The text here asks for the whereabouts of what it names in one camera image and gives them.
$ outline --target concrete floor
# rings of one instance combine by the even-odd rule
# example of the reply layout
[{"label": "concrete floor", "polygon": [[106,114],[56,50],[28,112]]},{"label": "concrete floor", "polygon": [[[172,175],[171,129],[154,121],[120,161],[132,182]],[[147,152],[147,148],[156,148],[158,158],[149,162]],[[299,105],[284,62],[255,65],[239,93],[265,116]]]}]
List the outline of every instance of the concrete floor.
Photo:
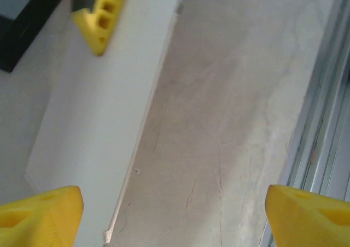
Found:
[{"label": "concrete floor", "polygon": [[333,0],[184,0],[111,246],[258,246]]}]

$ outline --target black object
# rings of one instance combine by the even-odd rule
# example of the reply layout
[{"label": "black object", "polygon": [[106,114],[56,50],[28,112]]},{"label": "black object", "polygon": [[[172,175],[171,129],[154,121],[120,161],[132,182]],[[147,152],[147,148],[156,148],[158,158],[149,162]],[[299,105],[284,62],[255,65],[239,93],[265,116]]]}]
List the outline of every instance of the black object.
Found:
[{"label": "black object", "polygon": [[0,69],[13,71],[59,2],[0,0]]}]

